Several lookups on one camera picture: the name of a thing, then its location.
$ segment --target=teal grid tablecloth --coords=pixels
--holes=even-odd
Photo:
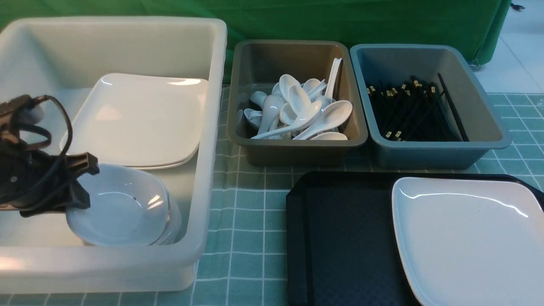
[[[253,167],[226,139],[222,99],[206,250],[195,284],[183,292],[4,295],[0,305],[279,306],[287,305],[285,196],[311,170],[381,171],[368,153],[337,168]],[[491,151],[463,173],[511,174],[544,187],[544,95],[490,94],[513,144]]]

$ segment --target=gray-blue plastic bin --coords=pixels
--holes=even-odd
[[[487,101],[487,94],[459,51],[448,46],[375,44],[350,50],[355,78],[378,165],[390,169],[466,169],[491,149],[506,148],[512,138]],[[399,85],[414,75],[435,82],[444,78],[466,130],[468,142],[397,142],[380,135],[367,85]],[[459,132],[447,103],[443,111],[454,132]]]

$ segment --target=green cloth backdrop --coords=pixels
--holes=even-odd
[[[444,44],[491,60],[510,0],[0,0],[0,28],[23,17],[162,15],[228,25],[225,76],[245,39]]]

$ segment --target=brown bin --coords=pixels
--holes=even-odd
[[[283,74],[300,81],[309,78],[328,81],[334,58],[342,58],[334,99],[353,103],[349,120],[339,127],[348,136],[337,140],[250,139],[257,131],[241,112],[259,110],[249,101],[255,91],[270,94]],[[361,146],[368,137],[361,98],[348,49],[334,41],[247,40],[236,45],[227,116],[228,139],[242,147],[250,164],[256,166],[336,166],[348,150]]]

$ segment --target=square plate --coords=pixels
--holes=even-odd
[[[514,182],[401,178],[393,224],[425,306],[542,305],[544,213]]]
[[[73,121],[69,154],[142,169],[182,164],[199,147],[207,89],[204,79],[105,75]]]

